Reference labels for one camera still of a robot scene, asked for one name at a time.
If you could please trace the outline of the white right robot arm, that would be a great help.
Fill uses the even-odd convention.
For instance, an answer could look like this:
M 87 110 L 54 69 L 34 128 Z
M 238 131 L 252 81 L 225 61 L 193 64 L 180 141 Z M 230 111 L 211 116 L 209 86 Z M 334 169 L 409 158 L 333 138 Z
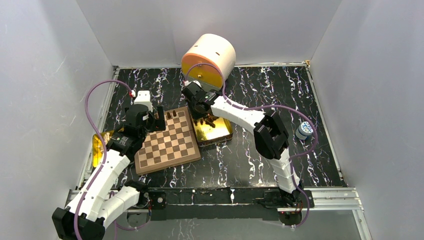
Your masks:
M 194 120 L 223 118 L 252 133 L 256 151 L 268 160 L 277 176 L 278 187 L 283 191 L 282 202 L 295 207 L 301 201 L 302 195 L 296 189 L 300 179 L 289 161 L 289 134 L 277 111 L 249 109 L 219 91 L 203 90 L 196 81 L 188 82 L 181 92 Z

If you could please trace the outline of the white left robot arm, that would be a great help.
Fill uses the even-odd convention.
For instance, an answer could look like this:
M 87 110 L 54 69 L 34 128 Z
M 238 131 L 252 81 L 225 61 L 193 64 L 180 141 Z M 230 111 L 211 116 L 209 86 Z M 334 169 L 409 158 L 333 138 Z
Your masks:
M 135 159 L 147 135 L 164 131 L 164 109 L 134 104 L 126 109 L 126 121 L 118 126 L 104 145 L 103 160 L 79 193 L 66 205 L 58 207 L 52 221 L 61 240 L 101 240 L 108 226 L 125 210 L 144 208 L 149 194 L 141 183 L 130 181 L 112 197 L 108 194 L 121 172 Z

